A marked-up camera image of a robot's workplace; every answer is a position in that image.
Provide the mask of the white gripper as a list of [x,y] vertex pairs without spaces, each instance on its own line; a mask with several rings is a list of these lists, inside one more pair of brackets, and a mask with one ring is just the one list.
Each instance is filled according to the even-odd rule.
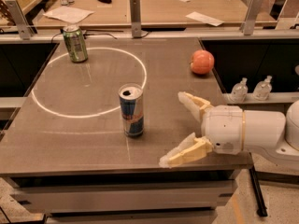
[[213,105],[206,99],[185,91],[178,93],[178,100],[198,121],[201,132],[188,135],[177,147],[159,160],[162,168],[173,168],[203,159],[214,150],[218,154],[236,155],[242,150],[243,110],[238,106]]

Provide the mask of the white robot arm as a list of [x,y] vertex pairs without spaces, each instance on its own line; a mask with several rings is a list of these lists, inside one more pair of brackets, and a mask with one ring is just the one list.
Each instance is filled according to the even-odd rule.
[[237,155],[256,153],[268,161],[299,170],[298,104],[283,114],[277,111],[244,110],[236,105],[212,105],[187,92],[179,101],[200,123],[201,135],[188,135],[162,156],[163,168],[181,166],[205,158],[209,153]]

